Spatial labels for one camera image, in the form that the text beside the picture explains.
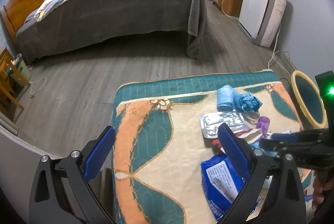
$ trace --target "pillow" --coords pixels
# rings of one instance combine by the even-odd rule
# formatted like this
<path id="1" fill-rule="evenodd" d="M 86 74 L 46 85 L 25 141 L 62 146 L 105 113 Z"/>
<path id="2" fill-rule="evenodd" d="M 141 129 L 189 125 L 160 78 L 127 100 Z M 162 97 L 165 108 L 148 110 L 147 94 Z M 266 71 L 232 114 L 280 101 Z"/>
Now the pillow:
<path id="1" fill-rule="evenodd" d="M 29 20 L 33 19 L 35 13 L 37 12 L 37 10 L 38 10 L 38 9 L 32 11 L 32 12 L 27 16 L 27 18 L 25 19 L 24 23 L 27 23 Z"/>

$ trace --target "purple object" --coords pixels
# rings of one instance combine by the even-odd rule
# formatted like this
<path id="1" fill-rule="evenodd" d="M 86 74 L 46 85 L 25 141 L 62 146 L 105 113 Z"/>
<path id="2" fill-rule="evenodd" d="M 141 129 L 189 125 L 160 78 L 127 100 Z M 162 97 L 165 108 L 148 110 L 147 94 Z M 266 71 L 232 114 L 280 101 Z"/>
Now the purple object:
<path id="1" fill-rule="evenodd" d="M 269 129 L 270 119 L 268 117 L 259 117 L 258 123 L 255 126 L 255 129 L 262 130 L 262 138 L 267 137 L 267 132 Z"/>

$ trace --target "gray wood plank floor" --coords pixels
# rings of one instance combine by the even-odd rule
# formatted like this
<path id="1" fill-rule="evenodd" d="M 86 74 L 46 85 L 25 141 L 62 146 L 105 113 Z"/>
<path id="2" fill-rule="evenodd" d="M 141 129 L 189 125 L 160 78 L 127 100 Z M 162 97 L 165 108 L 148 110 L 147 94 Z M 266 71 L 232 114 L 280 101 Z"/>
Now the gray wood plank floor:
<path id="1" fill-rule="evenodd" d="M 32 99 L 30 89 L 22 93 L 19 101 L 24 111 L 14 118 L 19 137 L 65 157 L 82 149 L 110 123 L 115 93 L 124 83 L 268 67 L 271 49 L 251 44 L 238 21 L 221 15 L 210 2 L 207 10 L 218 42 L 208 46 L 208 61 L 187 57 L 185 33 L 155 32 L 112 38 L 34 63 L 30 81 L 46 76 L 47 83 Z M 283 60 L 278 61 L 288 68 Z M 277 64 L 272 69 L 278 77 L 289 79 Z"/>

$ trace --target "white label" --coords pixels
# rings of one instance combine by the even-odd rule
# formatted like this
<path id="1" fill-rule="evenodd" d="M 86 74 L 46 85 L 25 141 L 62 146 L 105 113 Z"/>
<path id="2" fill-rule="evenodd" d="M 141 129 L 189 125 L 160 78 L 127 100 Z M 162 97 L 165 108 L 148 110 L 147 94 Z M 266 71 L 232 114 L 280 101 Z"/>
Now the white label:
<path id="1" fill-rule="evenodd" d="M 230 202 L 233 203 L 238 191 L 225 162 L 220 162 L 206 170 L 212 185 Z"/>

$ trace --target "patterned mat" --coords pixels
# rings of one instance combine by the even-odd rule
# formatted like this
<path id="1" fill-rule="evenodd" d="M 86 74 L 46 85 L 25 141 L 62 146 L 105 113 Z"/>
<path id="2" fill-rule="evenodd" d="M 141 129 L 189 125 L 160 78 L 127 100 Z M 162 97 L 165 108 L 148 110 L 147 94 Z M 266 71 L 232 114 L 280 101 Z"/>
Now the patterned mat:
<path id="1" fill-rule="evenodd" d="M 256 94 L 270 131 L 300 130 L 297 111 L 271 70 L 120 87 L 112 118 L 117 223 L 216 223 L 201 187 L 200 163 L 214 152 L 199 115 L 216 112 L 216 90 L 226 84 Z"/>

